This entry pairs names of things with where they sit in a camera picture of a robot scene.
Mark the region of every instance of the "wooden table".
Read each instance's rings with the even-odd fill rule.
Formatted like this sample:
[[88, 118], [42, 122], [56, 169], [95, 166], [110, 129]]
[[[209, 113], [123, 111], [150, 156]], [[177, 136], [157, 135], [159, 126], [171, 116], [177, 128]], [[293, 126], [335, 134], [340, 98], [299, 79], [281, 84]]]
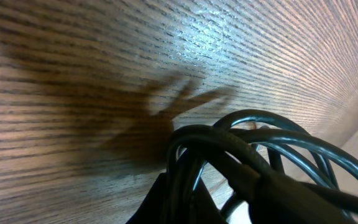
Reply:
[[0, 223], [125, 223], [175, 128], [246, 108], [343, 144], [358, 1], [0, 1]]

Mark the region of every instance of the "wooden surface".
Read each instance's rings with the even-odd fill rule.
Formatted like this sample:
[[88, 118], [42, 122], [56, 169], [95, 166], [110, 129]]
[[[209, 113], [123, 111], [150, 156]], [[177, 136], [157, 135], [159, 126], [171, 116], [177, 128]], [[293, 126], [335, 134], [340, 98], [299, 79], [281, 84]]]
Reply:
[[0, 223], [124, 223], [172, 130], [246, 108], [342, 145], [358, 1], [0, 1]]

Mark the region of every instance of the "wood grain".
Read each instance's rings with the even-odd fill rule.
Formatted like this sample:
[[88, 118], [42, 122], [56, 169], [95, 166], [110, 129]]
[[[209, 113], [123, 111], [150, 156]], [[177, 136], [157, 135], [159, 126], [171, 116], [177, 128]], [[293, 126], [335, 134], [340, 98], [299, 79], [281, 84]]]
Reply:
[[358, 1], [0, 1], [0, 223], [124, 223], [175, 128], [246, 108], [341, 146]]

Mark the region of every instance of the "brown wooden tabletop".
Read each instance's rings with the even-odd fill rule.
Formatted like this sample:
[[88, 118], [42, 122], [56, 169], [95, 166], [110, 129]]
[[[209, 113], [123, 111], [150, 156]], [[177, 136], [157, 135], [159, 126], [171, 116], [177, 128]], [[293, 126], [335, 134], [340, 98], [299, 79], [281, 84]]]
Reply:
[[125, 223], [174, 129], [249, 108], [341, 146], [358, 1], [0, 1], [0, 223]]

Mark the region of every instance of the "tangled cable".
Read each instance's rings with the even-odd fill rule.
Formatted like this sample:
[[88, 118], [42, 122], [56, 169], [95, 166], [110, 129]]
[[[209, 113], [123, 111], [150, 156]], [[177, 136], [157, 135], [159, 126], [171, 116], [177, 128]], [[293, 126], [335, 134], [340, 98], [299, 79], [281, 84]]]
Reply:
[[[252, 130], [232, 128], [245, 122], [261, 122], [280, 129], [269, 129], [267, 126]], [[269, 163], [255, 150], [258, 145], [266, 146]], [[317, 166], [289, 145], [309, 150]], [[301, 168], [316, 185], [295, 182], [286, 177], [281, 156]], [[279, 206], [271, 208], [273, 213], [278, 216], [291, 214], [295, 217], [293, 220], [305, 216], [304, 210], [320, 209], [319, 212], [325, 215], [319, 217], [314, 214], [308, 218], [315, 218], [321, 223], [328, 219], [333, 223], [333, 218], [342, 220], [343, 217], [344, 223], [353, 223], [349, 212], [358, 213], [358, 197], [339, 191], [330, 165], [330, 161], [335, 162], [358, 180], [358, 160], [340, 148], [310, 136], [293, 121], [267, 111], [242, 110], [221, 118], [213, 126], [182, 127], [172, 135], [167, 159], [161, 223], [180, 223], [184, 219], [184, 211], [191, 213], [195, 192], [204, 187], [201, 173], [207, 162], [225, 176], [234, 190], [220, 211], [223, 220], [243, 201], [252, 205], [252, 221], [259, 220], [259, 223], [266, 221], [266, 217], [260, 215], [261, 208], [264, 207], [267, 212], [273, 205]], [[309, 208], [300, 198], [310, 200], [310, 204], [321, 208]], [[342, 210], [340, 214], [336, 213], [337, 208]]]

